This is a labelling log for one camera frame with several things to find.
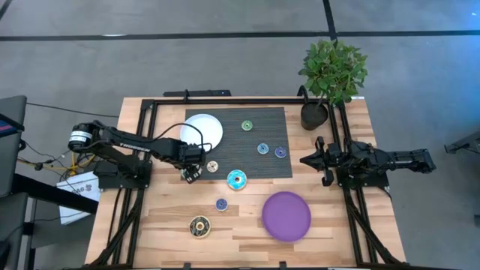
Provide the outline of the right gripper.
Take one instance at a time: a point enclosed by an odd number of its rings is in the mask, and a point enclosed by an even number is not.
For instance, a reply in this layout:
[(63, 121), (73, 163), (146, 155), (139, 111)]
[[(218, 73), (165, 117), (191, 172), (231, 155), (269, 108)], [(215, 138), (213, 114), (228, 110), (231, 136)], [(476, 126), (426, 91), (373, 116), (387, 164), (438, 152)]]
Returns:
[(341, 151), (337, 143), (330, 143), (325, 147), (325, 141), (322, 136), (316, 138), (315, 147), (316, 152), (300, 159), (300, 163), (314, 168), (318, 172), (323, 172), (322, 185), (324, 187), (330, 186), (335, 180), (332, 169), (339, 167), (339, 160)]

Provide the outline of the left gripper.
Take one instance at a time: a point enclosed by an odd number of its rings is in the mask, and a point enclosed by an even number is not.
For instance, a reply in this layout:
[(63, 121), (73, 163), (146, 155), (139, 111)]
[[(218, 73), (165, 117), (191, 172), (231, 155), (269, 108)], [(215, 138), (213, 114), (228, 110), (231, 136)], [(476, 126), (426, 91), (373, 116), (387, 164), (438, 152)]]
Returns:
[(195, 182), (202, 175), (202, 167), (206, 161), (206, 151), (201, 145), (181, 144), (178, 147), (178, 165), (186, 169), (188, 184)]

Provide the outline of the large blue donut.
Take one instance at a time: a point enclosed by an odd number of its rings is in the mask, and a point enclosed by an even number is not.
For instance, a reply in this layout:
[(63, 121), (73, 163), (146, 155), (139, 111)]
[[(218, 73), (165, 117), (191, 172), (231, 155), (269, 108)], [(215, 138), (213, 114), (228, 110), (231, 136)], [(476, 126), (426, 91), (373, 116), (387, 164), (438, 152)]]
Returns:
[(234, 191), (240, 191), (247, 185), (247, 176), (240, 169), (234, 169), (227, 176), (227, 184)]

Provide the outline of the large chocolate donut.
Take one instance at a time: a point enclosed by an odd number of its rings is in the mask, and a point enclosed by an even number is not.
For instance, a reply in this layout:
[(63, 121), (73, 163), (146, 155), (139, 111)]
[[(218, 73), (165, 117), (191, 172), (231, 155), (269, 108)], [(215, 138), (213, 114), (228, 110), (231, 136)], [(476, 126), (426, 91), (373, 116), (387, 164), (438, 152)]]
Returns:
[(212, 229), (210, 220), (205, 216), (196, 216), (189, 223), (190, 234), (196, 238), (205, 238)]

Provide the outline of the black plant pot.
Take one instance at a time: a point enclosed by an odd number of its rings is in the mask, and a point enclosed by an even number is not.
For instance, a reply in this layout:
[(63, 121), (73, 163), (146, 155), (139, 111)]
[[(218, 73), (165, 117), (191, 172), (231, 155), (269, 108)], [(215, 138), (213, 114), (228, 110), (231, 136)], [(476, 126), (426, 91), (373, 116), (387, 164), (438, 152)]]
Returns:
[(301, 126), (307, 131), (313, 131), (326, 122), (328, 110), (322, 103), (305, 103), (301, 107)]

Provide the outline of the white round plate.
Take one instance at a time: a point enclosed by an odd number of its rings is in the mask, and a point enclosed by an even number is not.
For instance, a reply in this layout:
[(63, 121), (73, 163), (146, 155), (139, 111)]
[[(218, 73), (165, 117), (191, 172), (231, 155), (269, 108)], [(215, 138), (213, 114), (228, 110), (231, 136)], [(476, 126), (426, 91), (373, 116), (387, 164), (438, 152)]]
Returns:
[(202, 146), (207, 152), (221, 142), (223, 126), (213, 115), (196, 114), (188, 118), (180, 130), (180, 140)]

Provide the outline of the dark grey woven placemat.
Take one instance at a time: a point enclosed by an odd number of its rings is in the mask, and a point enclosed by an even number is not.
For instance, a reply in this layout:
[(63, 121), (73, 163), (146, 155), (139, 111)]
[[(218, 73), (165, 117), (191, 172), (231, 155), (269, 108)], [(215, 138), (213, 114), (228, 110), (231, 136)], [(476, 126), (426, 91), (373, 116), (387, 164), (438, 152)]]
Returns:
[[(196, 114), (212, 115), (223, 126), (220, 144), (206, 156), (208, 162), (218, 163), (218, 171), (203, 172), (202, 180), (225, 180), (232, 170), (243, 171), (247, 179), (278, 179), (293, 176), (284, 108), (188, 109), (185, 118)], [(244, 120), (253, 122), (252, 130), (242, 129), (241, 124)], [(260, 143), (268, 145), (267, 154), (260, 154), (257, 151)], [(286, 157), (275, 156), (275, 149), (279, 146), (286, 149)]]

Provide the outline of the purple round plate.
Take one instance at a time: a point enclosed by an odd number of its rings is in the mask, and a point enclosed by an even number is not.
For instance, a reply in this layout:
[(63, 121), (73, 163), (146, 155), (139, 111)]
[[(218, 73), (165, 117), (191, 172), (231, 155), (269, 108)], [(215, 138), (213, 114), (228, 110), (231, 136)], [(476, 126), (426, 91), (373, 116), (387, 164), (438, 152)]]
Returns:
[(298, 194), (277, 192), (262, 207), (262, 224), (278, 241), (297, 242), (311, 227), (311, 210)]

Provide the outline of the black power strip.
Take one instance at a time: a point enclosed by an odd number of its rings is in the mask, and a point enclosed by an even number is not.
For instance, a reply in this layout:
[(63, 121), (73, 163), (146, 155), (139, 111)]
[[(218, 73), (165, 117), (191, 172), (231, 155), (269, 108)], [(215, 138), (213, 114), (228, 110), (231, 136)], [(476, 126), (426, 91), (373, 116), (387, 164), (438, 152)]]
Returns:
[(183, 90), (183, 91), (165, 91), (164, 97), (214, 97), (214, 96), (231, 96), (231, 91), (226, 89), (221, 90)]

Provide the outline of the green leafy plant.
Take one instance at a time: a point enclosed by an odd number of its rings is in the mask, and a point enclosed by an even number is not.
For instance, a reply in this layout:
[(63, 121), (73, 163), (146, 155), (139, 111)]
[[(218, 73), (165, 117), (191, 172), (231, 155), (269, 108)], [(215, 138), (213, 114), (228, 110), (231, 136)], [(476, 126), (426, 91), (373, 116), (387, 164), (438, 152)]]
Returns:
[(368, 56), (338, 40), (312, 43), (298, 72), (304, 87), (330, 104), (349, 103), (364, 87)]

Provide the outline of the white cardboard box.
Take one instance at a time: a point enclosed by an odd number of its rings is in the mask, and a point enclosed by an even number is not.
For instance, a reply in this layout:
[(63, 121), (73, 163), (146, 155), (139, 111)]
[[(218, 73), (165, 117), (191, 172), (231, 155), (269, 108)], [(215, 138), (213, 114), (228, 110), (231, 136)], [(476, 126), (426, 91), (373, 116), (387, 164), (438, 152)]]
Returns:
[[(101, 189), (98, 187), (98, 177), (93, 172), (84, 172), (71, 176), (67, 180), (57, 183), (56, 187), (96, 202), (101, 198)], [(61, 225), (72, 224), (90, 215), (87, 212), (66, 208), (64, 206), (59, 206), (58, 208)]]

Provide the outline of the black desk beam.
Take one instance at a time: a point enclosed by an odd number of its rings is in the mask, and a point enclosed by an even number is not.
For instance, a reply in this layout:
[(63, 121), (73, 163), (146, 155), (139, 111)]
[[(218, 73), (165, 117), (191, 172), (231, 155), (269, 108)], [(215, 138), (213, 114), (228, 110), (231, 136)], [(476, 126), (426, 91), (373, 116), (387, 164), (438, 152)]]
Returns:
[(13, 177), (11, 193), (26, 193), (36, 200), (54, 203), (58, 206), (89, 214), (95, 214), (98, 209), (98, 202), (93, 199), (44, 184), (20, 174), (15, 174)]

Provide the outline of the dark grey stand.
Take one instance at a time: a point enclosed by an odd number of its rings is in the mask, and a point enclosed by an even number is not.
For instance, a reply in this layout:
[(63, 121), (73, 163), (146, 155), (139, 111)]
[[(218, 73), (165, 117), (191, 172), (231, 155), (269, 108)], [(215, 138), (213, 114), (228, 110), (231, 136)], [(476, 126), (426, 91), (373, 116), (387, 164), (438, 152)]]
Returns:
[(480, 131), (476, 131), (456, 142), (444, 145), (445, 152), (455, 154), (459, 150), (467, 150), (480, 155)]

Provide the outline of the dark tablet device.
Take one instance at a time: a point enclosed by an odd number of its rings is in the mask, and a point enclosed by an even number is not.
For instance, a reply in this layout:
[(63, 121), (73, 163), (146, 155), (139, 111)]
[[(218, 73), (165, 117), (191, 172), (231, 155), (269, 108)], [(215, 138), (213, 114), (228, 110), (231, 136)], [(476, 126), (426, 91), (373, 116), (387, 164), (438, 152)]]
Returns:
[(0, 132), (23, 132), (24, 126), (0, 113)]

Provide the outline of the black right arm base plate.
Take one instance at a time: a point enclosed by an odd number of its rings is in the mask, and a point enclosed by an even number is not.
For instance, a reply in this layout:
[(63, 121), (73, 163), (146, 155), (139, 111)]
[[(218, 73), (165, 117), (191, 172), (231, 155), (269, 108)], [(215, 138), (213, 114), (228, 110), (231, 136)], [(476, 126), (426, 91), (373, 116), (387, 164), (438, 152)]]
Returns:
[(388, 167), (372, 163), (367, 159), (348, 160), (337, 169), (338, 184), (344, 188), (380, 187), (389, 185), (386, 170)]

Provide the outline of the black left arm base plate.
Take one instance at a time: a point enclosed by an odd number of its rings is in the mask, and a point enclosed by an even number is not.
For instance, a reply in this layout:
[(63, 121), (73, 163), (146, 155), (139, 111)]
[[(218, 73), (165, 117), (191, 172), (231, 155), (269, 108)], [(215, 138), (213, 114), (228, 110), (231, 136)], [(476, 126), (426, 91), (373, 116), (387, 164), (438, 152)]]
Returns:
[(150, 185), (152, 162), (140, 162), (137, 169), (129, 169), (125, 165), (100, 161), (93, 173), (98, 177), (100, 189), (144, 189)]

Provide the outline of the black aluminium table frame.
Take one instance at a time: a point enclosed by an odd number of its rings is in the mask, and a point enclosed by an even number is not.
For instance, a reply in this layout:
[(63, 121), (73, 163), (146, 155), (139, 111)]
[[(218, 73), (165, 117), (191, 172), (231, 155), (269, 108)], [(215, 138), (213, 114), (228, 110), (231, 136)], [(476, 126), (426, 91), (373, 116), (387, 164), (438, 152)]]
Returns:
[[(179, 138), (189, 109), (282, 107), (286, 116), (291, 178), (248, 179), (241, 190), (225, 180), (188, 184), (168, 163), (141, 151), (117, 148), (152, 162), (150, 185), (131, 191), (106, 189), (100, 196), (85, 259), (86, 270), (398, 270), (407, 267), (392, 202), (380, 187), (349, 189), (338, 181), (324, 187), (323, 172), (300, 159), (316, 151), (317, 137), (337, 143), (346, 138), (377, 142), (364, 100), (330, 107), (316, 130), (300, 124), (300, 97), (162, 97), (124, 99), (118, 129), (154, 139)], [(273, 194), (289, 191), (308, 204), (311, 225), (294, 242), (278, 241), (262, 223), (262, 209)], [(226, 211), (215, 203), (224, 198)], [(205, 238), (194, 238), (196, 216), (211, 222)]]

